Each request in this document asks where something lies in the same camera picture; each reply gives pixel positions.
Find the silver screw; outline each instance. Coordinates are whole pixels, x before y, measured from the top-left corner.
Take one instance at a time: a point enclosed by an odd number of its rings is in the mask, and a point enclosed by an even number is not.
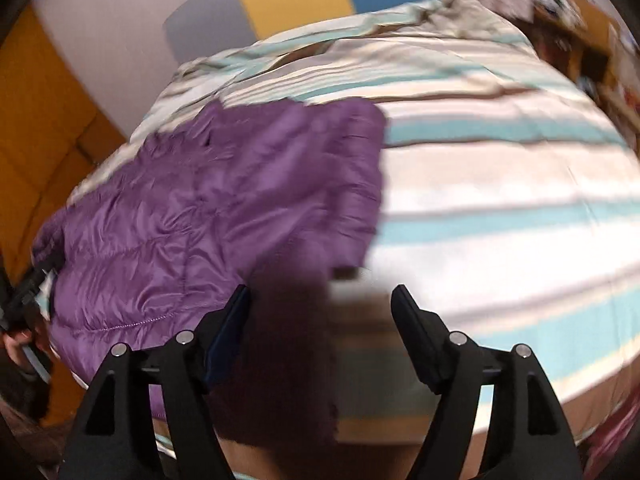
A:
[[[531,351],[531,348],[529,348],[529,346],[520,343],[519,345],[516,345],[516,354],[526,359],[527,357],[530,357],[533,352]]]
[[[116,343],[111,347],[111,355],[115,357],[120,357],[127,353],[127,345],[124,343]]]
[[[175,337],[175,340],[181,345],[186,345],[193,341],[193,332],[191,330],[183,330]]]
[[[468,339],[462,332],[451,332],[449,334],[449,341],[451,341],[456,346],[462,346],[468,341]]]

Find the bed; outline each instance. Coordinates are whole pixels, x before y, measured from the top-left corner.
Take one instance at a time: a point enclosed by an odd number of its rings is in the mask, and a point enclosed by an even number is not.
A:
[[[418,444],[434,412],[390,317],[398,283],[479,344],[531,345],[576,439],[588,434],[640,380],[640,168],[590,99],[476,0],[337,18],[188,62],[71,200],[213,98],[348,96],[389,124],[378,236],[366,268],[331,285],[337,441]]]

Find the purple jacket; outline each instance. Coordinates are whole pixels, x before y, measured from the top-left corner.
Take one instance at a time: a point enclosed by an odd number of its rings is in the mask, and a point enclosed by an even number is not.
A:
[[[209,401],[216,429],[255,445],[329,440],[332,270],[362,264],[381,201],[385,118],[364,99],[305,106],[212,102],[58,211],[36,263],[64,251],[52,342],[89,382],[109,348],[156,346],[255,295],[232,377]],[[164,417],[161,396],[152,410]]]

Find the wrinkled fabric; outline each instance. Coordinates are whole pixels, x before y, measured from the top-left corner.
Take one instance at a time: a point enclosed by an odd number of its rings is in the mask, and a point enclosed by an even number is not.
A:
[[[147,137],[34,243],[36,263],[66,257],[50,327],[62,360],[88,383],[113,344],[163,344],[245,283],[255,301],[241,355],[209,395],[216,429],[254,445],[330,439],[326,286],[332,269],[362,264],[375,233],[384,127],[360,98],[215,101]]]

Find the bedsheet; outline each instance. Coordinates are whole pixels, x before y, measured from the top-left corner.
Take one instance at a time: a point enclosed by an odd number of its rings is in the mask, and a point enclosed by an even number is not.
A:
[[[333,284],[338,440],[420,442],[433,413],[390,322],[398,283],[479,344],[529,344],[562,402],[588,399],[576,435],[599,423],[638,378],[638,161],[586,95],[476,0],[316,23],[187,63],[71,200],[213,98],[349,96],[376,102],[388,128],[377,238],[358,278]],[[490,403],[485,388],[478,431]]]

